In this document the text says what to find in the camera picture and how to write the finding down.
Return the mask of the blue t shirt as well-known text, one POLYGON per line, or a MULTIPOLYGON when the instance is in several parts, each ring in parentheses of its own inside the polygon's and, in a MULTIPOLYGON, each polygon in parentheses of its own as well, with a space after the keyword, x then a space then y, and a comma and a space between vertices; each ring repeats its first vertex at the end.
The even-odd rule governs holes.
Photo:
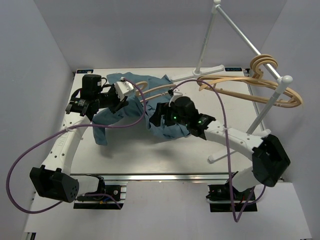
MULTIPOLYGON (((106 76, 106 79, 110 84, 114 84, 119 81, 121 77, 124 77, 135 84, 141 81, 146 81, 148 82, 148 87, 146 88, 147 90, 161 85, 172 84, 172 81, 166 75, 158 78, 150 75, 137 75, 131 72, 108 74, 106 76)), ((162 122, 159 127, 156 127, 152 123, 150 123, 149 118, 154 114, 157 103, 166 103, 169 102, 170 99, 171 96, 166 94, 165 96, 146 101, 146 113, 144 115, 146 129, 150 133, 152 133, 152 135, 167 140, 188 137, 190 135, 190 132, 184 125, 175 124, 172 126, 165 126, 162 122)), ((93 117, 92 123, 96 125, 113 125, 123 118, 138 118, 142 115, 144 110, 144 104, 140 102, 141 100, 141 97, 131 95, 127 100, 127 106, 120 109, 115 114, 113 114, 108 108, 105 108, 93 117)), ((97 145, 108 145, 107 133, 105 128, 94 127, 92 131, 95 143, 97 145)))

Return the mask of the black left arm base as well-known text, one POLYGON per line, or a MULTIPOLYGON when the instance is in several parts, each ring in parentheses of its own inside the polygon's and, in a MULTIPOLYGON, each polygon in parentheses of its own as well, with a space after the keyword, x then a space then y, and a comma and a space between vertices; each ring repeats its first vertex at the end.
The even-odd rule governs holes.
POLYGON ((123 181, 107 181, 103 178, 98 182, 94 192, 79 195, 73 204, 76 210, 120 210, 125 203, 127 183, 123 181))

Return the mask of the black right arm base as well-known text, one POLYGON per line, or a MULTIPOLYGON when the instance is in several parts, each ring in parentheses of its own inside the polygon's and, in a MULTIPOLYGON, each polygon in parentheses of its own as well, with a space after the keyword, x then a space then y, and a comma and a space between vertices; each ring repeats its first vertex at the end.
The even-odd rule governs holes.
MULTIPOLYGON (((211 213, 231 213, 232 204, 230 198, 230 189, 227 184, 210 184, 208 194, 205 196, 209 203, 211 213)), ((240 213, 245 202, 249 198, 251 190, 247 189, 243 192, 233 190, 234 209, 236 213, 240 213)))

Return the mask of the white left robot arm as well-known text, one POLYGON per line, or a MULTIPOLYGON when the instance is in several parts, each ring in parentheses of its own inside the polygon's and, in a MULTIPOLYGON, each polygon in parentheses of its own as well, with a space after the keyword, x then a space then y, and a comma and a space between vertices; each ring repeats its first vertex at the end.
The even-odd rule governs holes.
POLYGON ((33 167, 29 174, 39 196, 67 203, 79 195, 90 194, 96 200, 105 196, 102 177, 70 176, 75 153, 94 115, 104 108, 116 113, 128 105, 127 98, 134 91, 134 86, 123 79, 112 84, 102 84, 102 80, 101 75, 85 74, 81 88, 71 95, 62 124, 65 132, 55 140, 41 166, 33 167))

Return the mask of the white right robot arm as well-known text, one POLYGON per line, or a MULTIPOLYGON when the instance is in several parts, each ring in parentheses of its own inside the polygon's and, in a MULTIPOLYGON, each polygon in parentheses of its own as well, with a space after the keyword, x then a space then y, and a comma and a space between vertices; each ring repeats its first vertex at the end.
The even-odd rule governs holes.
POLYGON ((178 97, 172 102, 158 103, 149 121, 156 127, 161 124, 183 125, 193 136, 219 143, 248 158, 251 166, 237 172, 225 187, 226 195, 233 200, 256 185, 274 187, 291 163, 275 135, 257 136, 226 128, 214 117, 199 113, 187 96, 178 97))

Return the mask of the white clothes rack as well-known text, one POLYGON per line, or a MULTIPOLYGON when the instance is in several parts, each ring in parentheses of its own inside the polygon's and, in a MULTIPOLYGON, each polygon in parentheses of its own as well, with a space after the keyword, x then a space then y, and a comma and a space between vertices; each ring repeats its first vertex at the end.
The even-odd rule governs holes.
POLYGON ((255 120, 246 131, 247 134, 253 134, 256 128, 262 124, 263 118, 267 115, 267 113, 273 106, 281 108, 293 108, 301 105, 303 102, 300 95, 289 88, 289 85, 293 82, 293 78, 290 75, 280 76, 277 72, 277 67, 277 61, 269 54, 260 53, 258 49, 246 37, 246 35, 239 29, 239 27, 224 12, 224 10, 221 8, 221 2, 219 0, 215 0, 213 1, 209 24, 203 40, 196 68, 188 73, 171 75, 169 79, 173 83, 199 79, 201 81, 200 83, 198 83, 200 91, 216 91, 219 94, 251 101, 254 104, 264 104, 263 109, 257 113, 255 120), (247 71, 247 75, 243 73, 242 68, 225 67, 222 64, 215 67, 204 69, 201 68, 201 64, 203 62, 204 54, 217 14, 220 14, 227 21, 227 23, 233 28, 233 30, 255 53, 255 57, 250 62, 250 67, 247 71), (217 84, 224 82, 244 83, 249 88, 251 88, 252 86, 268 88, 273 90, 273 94, 270 98, 266 98, 255 96, 251 93, 244 94, 217 87, 217 84))

